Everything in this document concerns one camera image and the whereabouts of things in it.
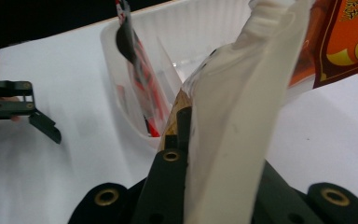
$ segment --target black object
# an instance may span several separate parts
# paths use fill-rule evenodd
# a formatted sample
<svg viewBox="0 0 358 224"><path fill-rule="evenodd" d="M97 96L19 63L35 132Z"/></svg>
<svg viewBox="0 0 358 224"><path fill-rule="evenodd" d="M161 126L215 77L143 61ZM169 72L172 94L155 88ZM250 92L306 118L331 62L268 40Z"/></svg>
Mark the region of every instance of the black object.
<svg viewBox="0 0 358 224"><path fill-rule="evenodd" d="M23 101L0 101L0 119L29 115L29 122L32 125L59 144L62 140L61 133L54 127L55 122L52 119L37 110L31 82L0 81L0 97L13 96L20 96Z"/></svg>
<svg viewBox="0 0 358 224"><path fill-rule="evenodd" d="M117 188L126 202L98 205L96 200L111 188L109 184L101 185L82 200L69 224L183 223L190 123L191 107L180 110L178 134L166 135L164 150L157 154L148 177L130 189ZM250 223L358 224L358 198L328 183L312 185L305 195L290 188L266 161Z"/></svg>

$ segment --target orange package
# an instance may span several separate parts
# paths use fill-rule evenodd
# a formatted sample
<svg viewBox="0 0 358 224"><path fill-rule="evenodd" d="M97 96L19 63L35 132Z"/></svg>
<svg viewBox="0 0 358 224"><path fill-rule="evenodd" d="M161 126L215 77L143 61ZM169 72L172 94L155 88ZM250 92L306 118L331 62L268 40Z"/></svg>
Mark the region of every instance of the orange package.
<svg viewBox="0 0 358 224"><path fill-rule="evenodd" d="M358 73L358 0L316 0L290 86L315 74L313 88Z"/></svg>

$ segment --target white plastic container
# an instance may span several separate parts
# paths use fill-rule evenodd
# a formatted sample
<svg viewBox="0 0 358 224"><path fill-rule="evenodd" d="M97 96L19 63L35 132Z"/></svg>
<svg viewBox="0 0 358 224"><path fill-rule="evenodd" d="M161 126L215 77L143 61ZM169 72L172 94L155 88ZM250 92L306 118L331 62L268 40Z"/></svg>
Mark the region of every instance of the white plastic container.
<svg viewBox="0 0 358 224"><path fill-rule="evenodd" d="M134 30L170 104L182 82L214 49L236 40L250 16L248 3L248 0L180 0L132 13ZM114 20L101 33L106 64L116 87L115 98L133 130L157 148L159 138L148 136L126 61L116 46L118 28L118 20Z"/></svg>

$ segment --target dark background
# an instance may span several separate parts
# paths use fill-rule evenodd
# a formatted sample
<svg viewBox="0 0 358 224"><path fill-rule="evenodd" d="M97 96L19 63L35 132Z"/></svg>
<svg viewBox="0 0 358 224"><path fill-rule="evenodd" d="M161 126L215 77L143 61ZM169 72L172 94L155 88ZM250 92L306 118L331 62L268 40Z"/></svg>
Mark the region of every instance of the dark background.
<svg viewBox="0 0 358 224"><path fill-rule="evenodd" d="M168 0L128 0L131 11ZM115 0L0 0L0 49L113 18Z"/></svg>

